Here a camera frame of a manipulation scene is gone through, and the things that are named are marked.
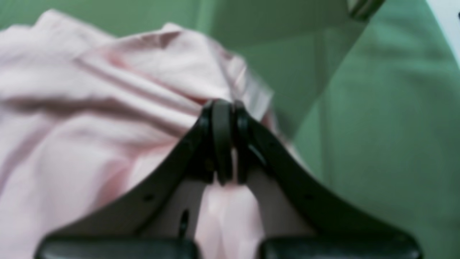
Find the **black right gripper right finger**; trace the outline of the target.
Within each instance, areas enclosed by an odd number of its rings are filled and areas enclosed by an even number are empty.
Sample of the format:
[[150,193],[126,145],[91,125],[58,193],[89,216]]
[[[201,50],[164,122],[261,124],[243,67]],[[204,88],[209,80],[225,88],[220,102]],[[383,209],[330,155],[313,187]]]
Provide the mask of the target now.
[[235,102],[234,114],[237,180],[254,194],[267,237],[404,236],[312,177],[241,101]]

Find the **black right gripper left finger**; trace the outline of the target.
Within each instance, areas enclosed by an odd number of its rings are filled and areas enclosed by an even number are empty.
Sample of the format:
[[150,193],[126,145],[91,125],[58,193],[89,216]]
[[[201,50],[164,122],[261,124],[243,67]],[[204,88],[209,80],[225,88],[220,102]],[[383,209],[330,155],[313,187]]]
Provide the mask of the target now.
[[139,184],[56,236],[194,236],[214,176],[232,179],[232,104],[206,103],[193,127]]

